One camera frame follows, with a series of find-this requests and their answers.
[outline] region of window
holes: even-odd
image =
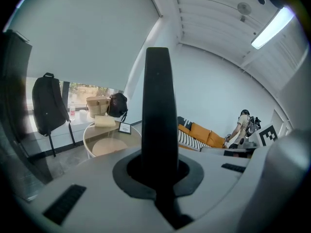
[[[32,111],[34,108],[32,92],[36,80],[37,78],[26,78],[26,102],[28,111]],[[116,89],[101,86],[65,81],[60,81],[59,86],[64,104],[67,104],[68,108],[72,101],[75,103],[76,108],[83,109],[86,107],[86,98],[88,97],[109,97],[112,94],[122,92]]]

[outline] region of sofa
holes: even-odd
[[[214,131],[205,129],[197,123],[190,122],[181,116],[178,120],[178,144],[180,147],[201,151],[204,147],[226,148],[225,139],[217,135]]]

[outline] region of round table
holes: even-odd
[[[131,133],[119,132],[120,122],[113,127],[95,127],[91,123],[84,131],[83,143],[88,158],[141,146],[140,133],[131,126]]]

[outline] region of striped cushion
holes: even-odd
[[[181,130],[178,130],[178,142],[180,145],[186,146],[196,151],[200,151],[202,147],[209,147],[205,143],[194,139],[190,135],[182,132]]]

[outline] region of ceiling light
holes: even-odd
[[[278,32],[280,32],[294,17],[294,13],[284,7],[268,26],[253,40],[252,46],[256,49],[260,49],[268,41],[270,41]]]

